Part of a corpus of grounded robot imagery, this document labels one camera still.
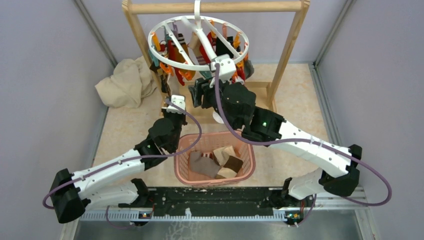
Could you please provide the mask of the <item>red patterned sock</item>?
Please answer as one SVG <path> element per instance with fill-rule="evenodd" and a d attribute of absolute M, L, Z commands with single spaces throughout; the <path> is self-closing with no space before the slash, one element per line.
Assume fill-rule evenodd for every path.
<path fill-rule="evenodd" d="M 231 82 L 233 84 L 235 84 L 235 83 L 244 84 L 245 80 L 246 80 L 246 75 L 245 75 L 245 70 L 244 70 L 244 62 L 240 61 L 240 62 L 236 63 L 235 67 L 236 67 L 236 71 L 232 76 Z"/>

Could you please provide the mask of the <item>pink plastic laundry basket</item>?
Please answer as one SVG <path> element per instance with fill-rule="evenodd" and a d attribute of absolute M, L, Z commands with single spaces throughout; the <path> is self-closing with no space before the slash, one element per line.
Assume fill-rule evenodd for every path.
<path fill-rule="evenodd" d="M 235 184 L 248 179 L 256 168 L 253 146 L 229 131 L 203 133 L 180 138 L 178 151 L 193 145 L 174 157 L 174 173 L 188 186 Z"/>

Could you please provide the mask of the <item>beige brown sock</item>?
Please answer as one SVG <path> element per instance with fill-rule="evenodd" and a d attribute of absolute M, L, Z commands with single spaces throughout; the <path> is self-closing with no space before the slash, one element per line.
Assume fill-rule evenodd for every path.
<path fill-rule="evenodd" d="M 215 149 L 212 154 L 213 160 L 220 167 L 215 179 L 231 179 L 237 176 L 243 161 L 237 156 L 232 145 Z"/>

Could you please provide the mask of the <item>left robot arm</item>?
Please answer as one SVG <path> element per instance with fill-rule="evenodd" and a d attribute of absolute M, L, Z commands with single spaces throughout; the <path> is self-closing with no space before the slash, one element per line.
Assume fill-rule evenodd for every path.
<path fill-rule="evenodd" d="M 121 186 L 111 183 L 129 175 L 150 170 L 178 151 L 179 139 L 186 118 L 185 110 L 162 109 L 163 117 L 156 120 L 142 142 L 127 152 L 100 165 L 70 172 L 67 168 L 55 174 L 43 206 L 54 210 L 60 224 L 80 218 L 87 210 L 117 205 L 120 208 L 144 207 L 150 193 L 145 182 L 134 178 Z"/>

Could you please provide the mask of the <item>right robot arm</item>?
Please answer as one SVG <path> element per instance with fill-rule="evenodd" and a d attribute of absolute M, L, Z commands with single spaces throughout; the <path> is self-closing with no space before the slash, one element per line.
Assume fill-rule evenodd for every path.
<path fill-rule="evenodd" d="M 193 106 L 223 110 L 224 117 L 237 135 L 250 145 L 264 146 L 289 152 L 309 161 L 318 169 L 300 177 L 285 180 L 281 199 L 295 206 L 308 196 L 328 192 L 350 197 L 359 184 L 357 163 L 362 148 L 333 145 L 293 125 L 282 115 L 256 105 L 257 95 L 242 82 L 220 82 L 218 94 L 211 80 L 198 78 L 188 87 Z"/>

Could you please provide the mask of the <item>grey sock with striped cuff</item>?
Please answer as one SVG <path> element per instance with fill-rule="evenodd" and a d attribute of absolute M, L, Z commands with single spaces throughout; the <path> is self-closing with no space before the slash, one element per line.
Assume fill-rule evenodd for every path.
<path fill-rule="evenodd" d="M 199 151 L 192 151 L 189 154 L 189 168 L 192 172 L 213 179 L 220 170 L 220 166 L 212 158 L 203 156 Z"/>

